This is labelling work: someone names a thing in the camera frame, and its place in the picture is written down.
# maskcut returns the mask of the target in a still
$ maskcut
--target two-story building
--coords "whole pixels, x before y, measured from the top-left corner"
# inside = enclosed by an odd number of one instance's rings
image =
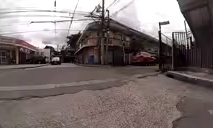
[[[88,24],[77,42],[77,62],[81,64],[100,64],[99,22]],[[115,20],[110,20],[109,38],[105,35],[105,63],[112,65],[130,64],[130,44],[134,38],[148,41],[151,48],[157,47],[157,39],[129,28]]]

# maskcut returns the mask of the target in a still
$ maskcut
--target fence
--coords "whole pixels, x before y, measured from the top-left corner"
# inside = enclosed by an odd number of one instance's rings
[[[161,33],[161,63],[163,70],[172,68],[172,39]]]
[[[173,32],[173,68],[197,67],[213,69],[213,47],[197,46],[191,33]]]

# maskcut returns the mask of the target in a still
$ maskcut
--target concrete pavement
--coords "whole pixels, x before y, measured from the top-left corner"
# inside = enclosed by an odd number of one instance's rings
[[[0,100],[4,128],[213,128],[213,90],[163,75],[105,90]]]
[[[0,71],[0,99],[45,97],[123,85],[133,78],[157,75],[156,67],[82,67],[48,65]]]

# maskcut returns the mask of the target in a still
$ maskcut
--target cloudy sky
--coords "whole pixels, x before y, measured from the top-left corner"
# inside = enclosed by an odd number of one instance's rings
[[[78,0],[57,0],[57,13],[51,12],[55,10],[54,1],[0,0],[0,35],[23,39],[40,48],[45,45],[62,46],[65,44],[70,22],[60,22],[56,26],[50,22],[37,22],[70,20],[72,14],[69,12],[73,12]],[[91,22],[84,16],[100,2],[101,0],[79,0],[74,19],[86,20],[74,21],[69,34],[83,30]],[[106,7],[113,2],[114,0],[105,0]],[[113,19],[154,37],[158,36],[160,21],[170,21],[170,25],[163,26],[163,33],[168,36],[173,31],[184,30],[184,18],[177,0],[116,0],[109,10]]]

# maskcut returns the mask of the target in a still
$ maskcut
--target tree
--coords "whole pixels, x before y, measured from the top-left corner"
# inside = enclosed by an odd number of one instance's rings
[[[69,41],[67,41],[67,46],[71,49],[76,49],[76,43],[79,40],[80,36],[81,36],[80,32],[68,36],[67,39],[69,39]]]

